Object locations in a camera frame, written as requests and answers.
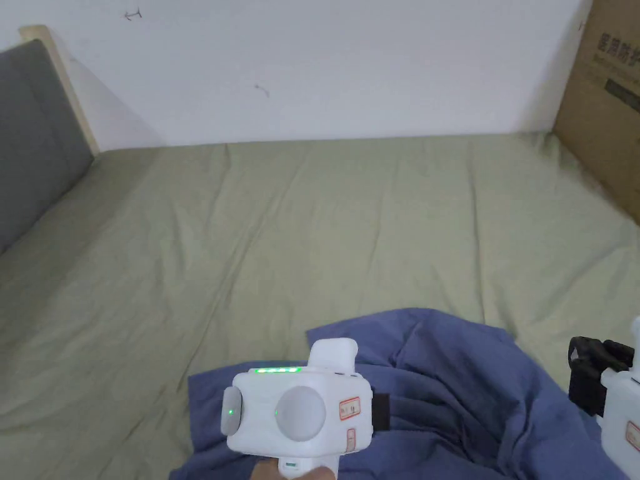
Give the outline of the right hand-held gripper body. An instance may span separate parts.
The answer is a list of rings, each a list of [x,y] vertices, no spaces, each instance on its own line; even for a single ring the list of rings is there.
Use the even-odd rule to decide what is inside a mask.
[[[629,478],[639,479],[639,318],[631,328],[635,337],[630,370],[601,374],[606,388],[601,444],[614,464]]]

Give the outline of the person's left hand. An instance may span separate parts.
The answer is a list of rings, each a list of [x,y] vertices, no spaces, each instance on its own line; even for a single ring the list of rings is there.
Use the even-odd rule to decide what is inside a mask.
[[[250,480],[283,480],[286,479],[278,469],[277,459],[261,460],[252,470]],[[296,480],[335,480],[334,473],[326,466],[319,466],[318,468],[306,472],[298,477]]]

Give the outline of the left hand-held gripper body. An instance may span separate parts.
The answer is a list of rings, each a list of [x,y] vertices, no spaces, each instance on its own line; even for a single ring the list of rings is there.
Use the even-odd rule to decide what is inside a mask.
[[[313,343],[305,366],[257,367],[224,390],[221,433],[232,451],[277,459],[294,479],[370,446],[390,428],[390,398],[356,372],[351,338]]]

